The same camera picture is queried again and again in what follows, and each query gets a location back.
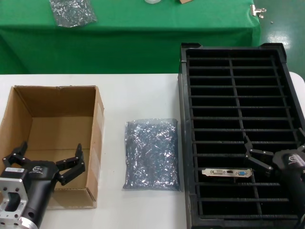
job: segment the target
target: open cardboard box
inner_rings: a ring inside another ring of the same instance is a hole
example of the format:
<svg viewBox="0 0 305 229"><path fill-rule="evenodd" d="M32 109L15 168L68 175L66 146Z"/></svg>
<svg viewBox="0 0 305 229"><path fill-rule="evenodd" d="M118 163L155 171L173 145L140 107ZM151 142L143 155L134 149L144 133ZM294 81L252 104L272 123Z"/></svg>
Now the open cardboard box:
<svg viewBox="0 0 305 229"><path fill-rule="evenodd" d="M28 141L28 159L56 162L73 157L81 143L86 171L65 186L58 182L48 208L95 208L103 111L96 86L14 86L0 126L0 157Z"/></svg>

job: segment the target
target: white table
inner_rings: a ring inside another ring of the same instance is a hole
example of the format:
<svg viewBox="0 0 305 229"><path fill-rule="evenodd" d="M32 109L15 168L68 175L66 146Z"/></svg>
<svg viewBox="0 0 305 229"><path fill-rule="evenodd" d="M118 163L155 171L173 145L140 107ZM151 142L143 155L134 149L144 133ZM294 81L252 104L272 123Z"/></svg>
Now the white table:
<svg viewBox="0 0 305 229"><path fill-rule="evenodd" d="M304 113L305 83L291 76ZM125 123L141 118L176 118L180 123L177 74L2 75L1 120L13 85L97 85L105 107L97 209L47 211L41 229L186 229L183 192L122 191ZM183 186L181 163L179 169Z"/></svg>

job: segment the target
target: green tablecloth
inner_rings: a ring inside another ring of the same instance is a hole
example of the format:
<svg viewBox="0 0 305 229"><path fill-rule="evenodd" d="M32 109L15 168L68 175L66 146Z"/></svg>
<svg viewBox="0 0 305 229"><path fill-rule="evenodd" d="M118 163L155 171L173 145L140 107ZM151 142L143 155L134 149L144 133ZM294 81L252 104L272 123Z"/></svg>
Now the green tablecloth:
<svg viewBox="0 0 305 229"><path fill-rule="evenodd" d="M0 0L0 74L176 73L180 43L258 45L253 0L91 0L97 23L57 27L48 0Z"/></svg>

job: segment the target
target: black plastic tray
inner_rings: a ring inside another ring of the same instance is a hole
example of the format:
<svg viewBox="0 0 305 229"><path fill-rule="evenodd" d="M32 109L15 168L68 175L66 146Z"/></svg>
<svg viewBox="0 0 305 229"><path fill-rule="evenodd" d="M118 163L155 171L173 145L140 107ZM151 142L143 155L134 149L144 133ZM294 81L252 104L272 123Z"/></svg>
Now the black plastic tray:
<svg viewBox="0 0 305 229"><path fill-rule="evenodd" d="M178 78L188 228L292 228L297 216L274 178L202 175L245 167L245 135L255 149L300 146L305 120L283 45L182 44Z"/></svg>

